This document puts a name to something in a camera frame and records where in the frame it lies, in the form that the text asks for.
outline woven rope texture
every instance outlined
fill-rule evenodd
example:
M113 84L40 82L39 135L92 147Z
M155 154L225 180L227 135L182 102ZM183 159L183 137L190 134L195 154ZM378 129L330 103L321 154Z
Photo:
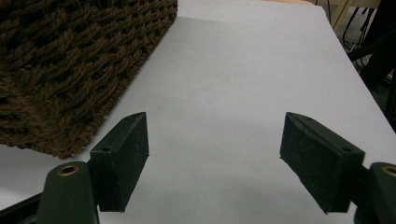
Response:
M86 146L177 16L177 0L1 0L0 144Z

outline brown woven basket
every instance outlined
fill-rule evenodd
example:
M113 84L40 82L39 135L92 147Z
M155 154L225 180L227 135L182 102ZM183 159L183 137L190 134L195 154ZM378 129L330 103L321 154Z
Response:
M0 0L0 143L79 153L177 16L177 0Z

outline screw hole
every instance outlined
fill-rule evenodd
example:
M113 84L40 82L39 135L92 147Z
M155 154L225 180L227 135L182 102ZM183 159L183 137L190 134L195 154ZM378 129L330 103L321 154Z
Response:
M58 175L67 176L75 174L79 170L77 165L68 165L58 170Z
M352 149L350 149L349 147L342 147L342 149L343 149L345 152L351 152L351 151L352 151Z
M396 167L395 166L383 166L382 170L388 175L396 176Z
M109 151L111 151L111 147L104 147L104 148L102 148L102 151L109 152Z

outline floor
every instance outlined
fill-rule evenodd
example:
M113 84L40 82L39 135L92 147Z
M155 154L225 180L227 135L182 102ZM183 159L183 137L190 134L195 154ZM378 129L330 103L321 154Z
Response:
M338 39L340 40L341 44L344 42L344 49L346 52L351 51L351 49L356 48L357 46L354 43L359 42L361 37L361 27L363 26L364 22L367 19L367 11L363 14L363 8L359 8L356 16L354 17L353 21L350 23L349 27L347 28L347 24L349 23L353 12L356 8L352 7L348 13L346 14L346 19L343 21L342 25L336 32ZM365 64L367 64L369 57L363 58L354 63L357 71L359 72ZM388 100L388 93L389 89L386 85L380 85L375 91L372 91L372 95L375 98L378 106L381 108L382 111L385 110L385 106Z

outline white table surface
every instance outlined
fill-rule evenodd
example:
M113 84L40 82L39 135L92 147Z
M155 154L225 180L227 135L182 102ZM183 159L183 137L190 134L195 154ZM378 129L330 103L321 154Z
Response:
M365 166L396 162L395 134L323 9L180 0L178 15L92 143L70 160L87 161L120 119L147 112L146 166L126 212L101 213L101 223L352 223L353 206L324 215L279 158L291 111L366 151ZM65 162L0 150L0 209L37 194Z

